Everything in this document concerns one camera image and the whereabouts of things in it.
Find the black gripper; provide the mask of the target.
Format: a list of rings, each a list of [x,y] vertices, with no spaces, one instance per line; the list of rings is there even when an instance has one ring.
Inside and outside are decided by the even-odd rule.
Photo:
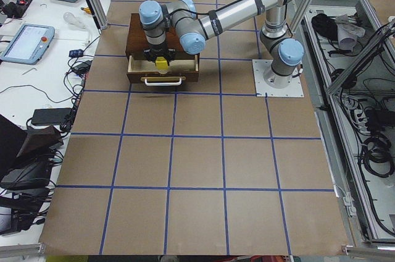
[[[146,60],[150,62],[156,62],[159,57],[164,58],[167,62],[171,62],[175,59],[175,50],[169,48],[145,49],[143,54]]]

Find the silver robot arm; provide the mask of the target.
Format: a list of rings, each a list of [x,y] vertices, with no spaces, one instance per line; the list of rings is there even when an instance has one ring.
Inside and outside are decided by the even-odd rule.
[[[286,6],[292,0],[234,0],[233,2],[197,13],[192,0],[167,4],[144,1],[139,7],[139,20],[148,41],[145,58],[154,63],[160,74],[168,72],[176,59],[176,51],[167,44],[167,32],[174,28],[184,52],[197,55],[207,40],[258,15],[265,15],[262,42],[270,49],[275,40],[283,40],[287,31]]]

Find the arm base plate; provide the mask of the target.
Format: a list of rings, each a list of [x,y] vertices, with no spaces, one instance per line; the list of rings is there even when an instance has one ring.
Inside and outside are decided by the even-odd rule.
[[[303,98],[304,92],[298,69],[290,76],[276,75],[272,70],[272,60],[252,60],[256,95],[258,97]]]

